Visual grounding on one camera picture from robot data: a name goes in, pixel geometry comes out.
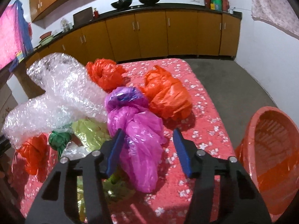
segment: blue gripper pad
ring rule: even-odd
[[[193,141],[185,140],[178,128],[173,131],[173,143],[180,160],[183,172],[192,177],[192,158],[197,151],[197,147]]]
[[[116,170],[125,135],[122,129],[118,129],[113,139],[105,141],[100,149],[100,152],[104,154],[104,159],[100,163],[100,172],[105,179],[110,178]]]

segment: bottle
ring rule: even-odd
[[[94,18],[99,17],[99,12],[97,11],[97,8],[94,8]]]

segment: table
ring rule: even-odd
[[[127,86],[142,85],[144,75],[153,65],[160,65],[170,71],[173,77],[181,80],[192,97],[192,114],[178,125],[171,121],[165,122],[164,135],[168,142],[162,145],[164,152],[158,169],[159,180],[156,190],[151,194],[137,192],[132,198],[110,206],[113,224],[184,222],[194,180],[186,178],[182,172],[172,140],[172,131],[176,126],[181,129],[185,139],[194,141],[198,148],[214,157],[227,159],[234,155],[231,142],[213,102],[187,62],[172,58],[122,64],[127,70],[124,74],[128,81]],[[25,216],[42,185],[40,181],[46,177],[56,162],[55,151],[49,149],[48,156],[46,170],[41,170],[37,176],[26,176],[26,172],[22,171],[24,162],[17,156],[14,159],[13,173],[16,176],[14,187],[20,194],[19,207]],[[219,205],[219,178],[215,177],[215,182],[212,220],[217,219]]]

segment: purple plastic bag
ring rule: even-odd
[[[162,119],[148,110],[148,100],[135,87],[118,87],[106,99],[108,130],[113,137],[121,128],[127,134],[120,154],[122,169],[136,190],[156,187],[158,164],[165,143]]]

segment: red bowl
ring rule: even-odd
[[[40,39],[43,40],[43,39],[49,37],[51,34],[52,34],[52,31],[50,31],[50,32],[46,32],[45,34],[43,34],[43,35],[40,37]]]

